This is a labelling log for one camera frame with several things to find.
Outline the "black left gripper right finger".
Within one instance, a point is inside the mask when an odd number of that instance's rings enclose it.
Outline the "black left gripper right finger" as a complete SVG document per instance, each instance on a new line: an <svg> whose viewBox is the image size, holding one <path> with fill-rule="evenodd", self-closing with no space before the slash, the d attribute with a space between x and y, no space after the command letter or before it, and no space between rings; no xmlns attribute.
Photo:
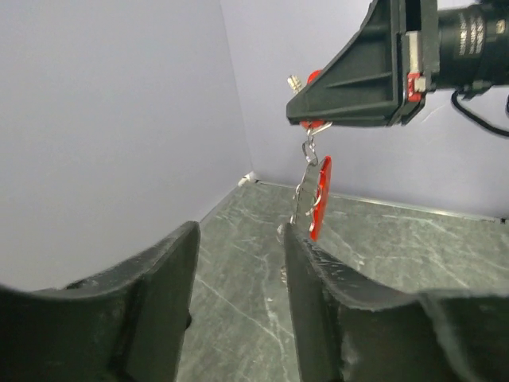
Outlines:
<svg viewBox="0 0 509 382"><path fill-rule="evenodd" d="M506 290L405 293L287 224L286 282L303 381L505 381Z"/></svg>

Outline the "grey keyring holder red handle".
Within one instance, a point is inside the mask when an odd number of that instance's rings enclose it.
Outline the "grey keyring holder red handle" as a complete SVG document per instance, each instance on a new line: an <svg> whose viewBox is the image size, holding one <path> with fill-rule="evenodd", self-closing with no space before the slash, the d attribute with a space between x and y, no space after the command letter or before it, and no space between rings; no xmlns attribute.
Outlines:
<svg viewBox="0 0 509 382"><path fill-rule="evenodd" d="M306 167L293 192L293 212L289 223L312 241L318 241L327 209L332 158L318 156L315 136L330 128L332 123L313 121L302 123L302 126L306 131L306 139L301 145Z"/></svg>

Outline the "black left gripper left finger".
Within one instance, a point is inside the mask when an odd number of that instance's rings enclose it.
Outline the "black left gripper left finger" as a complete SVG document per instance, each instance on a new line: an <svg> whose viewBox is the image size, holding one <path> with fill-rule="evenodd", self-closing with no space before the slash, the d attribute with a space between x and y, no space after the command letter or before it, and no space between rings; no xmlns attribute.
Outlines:
<svg viewBox="0 0 509 382"><path fill-rule="evenodd" d="M174 381L200 248L182 224L154 246L61 289L1 289L4 381Z"/></svg>

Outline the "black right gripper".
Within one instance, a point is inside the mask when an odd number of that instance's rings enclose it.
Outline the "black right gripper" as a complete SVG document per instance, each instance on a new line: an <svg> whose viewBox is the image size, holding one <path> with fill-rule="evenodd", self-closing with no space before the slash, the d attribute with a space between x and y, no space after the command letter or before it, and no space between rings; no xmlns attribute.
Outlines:
<svg viewBox="0 0 509 382"><path fill-rule="evenodd" d="M359 31L287 103L291 124L321 120L342 127L383 127L390 122L400 106L400 10L400 1L371 2ZM419 1L406 11L406 25L415 29L406 31L404 48L418 54L418 68L403 67L406 103L414 108L397 122L408 123L424 107L426 94L449 89L457 111L487 126L458 98L470 100L508 85L508 2L439 10L435 1Z"/></svg>

